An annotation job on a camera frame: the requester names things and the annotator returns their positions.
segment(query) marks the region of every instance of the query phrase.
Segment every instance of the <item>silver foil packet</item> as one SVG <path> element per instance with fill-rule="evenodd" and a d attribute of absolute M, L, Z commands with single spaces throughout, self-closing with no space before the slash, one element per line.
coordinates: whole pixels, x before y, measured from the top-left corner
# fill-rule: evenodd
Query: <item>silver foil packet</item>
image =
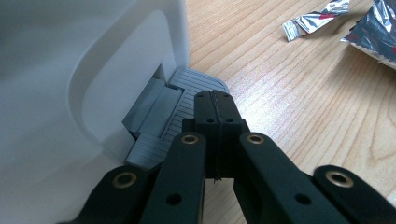
<path fill-rule="evenodd" d="M 395 10 L 395 0 L 374 0 L 367 14 L 341 41 L 396 69 Z"/>
<path fill-rule="evenodd" d="M 291 41 L 299 36 L 312 34 L 320 27 L 334 20 L 334 18 L 349 12 L 349 0 L 332 0 L 320 12 L 297 17 L 282 24 L 283 30 Z"/>

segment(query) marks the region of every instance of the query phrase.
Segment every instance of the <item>wood grain surface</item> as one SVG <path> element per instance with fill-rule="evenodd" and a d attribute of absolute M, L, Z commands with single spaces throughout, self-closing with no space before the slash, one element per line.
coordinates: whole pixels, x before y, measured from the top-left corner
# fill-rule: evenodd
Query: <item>wood grain surface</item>
<path fill-rule="evenodd" d="M 292 42 L 281 28 L 327 3 L 187 0 L 191 68 L 224 80 L 301 170 L 343 166 L 396 205 L 396 72 L 340 42 L 372 1 Z M 204 223 L 246 223 L 231 179 L 206 181 Z"/>

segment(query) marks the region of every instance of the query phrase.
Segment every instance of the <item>crumpled foil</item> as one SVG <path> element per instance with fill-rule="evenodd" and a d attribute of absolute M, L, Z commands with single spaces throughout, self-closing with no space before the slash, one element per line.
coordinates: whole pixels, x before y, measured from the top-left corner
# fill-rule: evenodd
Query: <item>crumpled foil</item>
<path fill-rule="evenodd" d="M 395 10 L 395 0 L 374 0 L 368 13 L 341 41 L 396 69 Z"/>
<path fill-rule="evenodd" d="M 312 34 L 320 27 L 334 20 L 334 18 L 349 12 L 349 0 L 332 0 L 320 12 L 297 17 L 282 24 L 283 30 L 291 41 L 299 36 Z"/>

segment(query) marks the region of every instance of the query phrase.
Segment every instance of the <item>red label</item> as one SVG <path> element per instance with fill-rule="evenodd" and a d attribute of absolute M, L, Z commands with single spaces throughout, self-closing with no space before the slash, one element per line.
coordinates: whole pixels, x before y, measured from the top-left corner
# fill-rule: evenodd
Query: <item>red label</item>
<path fill-rule="evenodd" d="M 332 19 L 335 18 L 336 15 L 334 14 L 320 14 L 319 19 L 320 20 L 327 20 L 327 19 Z"/>
<path fill-rule="evenodd" d="M 349 41 L 353 41 L 353 40 L 358 41 L 358 40 L 359 40 L 359 37 L 358 37 L 355 33 L 350 33 L 350 34 L 346 37 L 346 39 L 349 40 Z"/>

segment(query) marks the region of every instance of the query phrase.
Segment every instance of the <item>gray plastic part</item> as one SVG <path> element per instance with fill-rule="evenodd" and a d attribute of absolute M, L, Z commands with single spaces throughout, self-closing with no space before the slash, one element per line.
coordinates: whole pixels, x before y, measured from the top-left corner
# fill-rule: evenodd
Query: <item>gray plastic part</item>
<path fill-rule="evenodd" d="M 176 70 L 167 87 L 161 83 L 158 79 L 150 81 L 123 122 L 133 135 L 138 135 L 126 163 L 145 169 L 151 169 L 165 159 L 174 137 L 181 133 L 182 120 L 193 118 L 196 93 L 212 90 L 229 92 L 221 80 L 183 67 Z M 182 94 L 169 113 L 170 104 L 161 101 L 174 102 L 178 90 Z"/>

